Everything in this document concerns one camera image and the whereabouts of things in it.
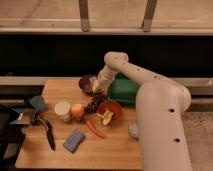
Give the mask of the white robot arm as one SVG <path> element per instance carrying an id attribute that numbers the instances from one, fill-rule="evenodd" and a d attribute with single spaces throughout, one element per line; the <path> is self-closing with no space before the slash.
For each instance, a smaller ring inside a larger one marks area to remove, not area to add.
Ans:
<path id="1" fill-rule="evenodd" d="M 129 62 L 124 52 L 108 52 L 95 92 L 109 87 L 124 74 L 139 85 L 136 118 L 143 171 L 192 171 L 181 114 L 191 104 L 191 94 L 182 84 Z"/>

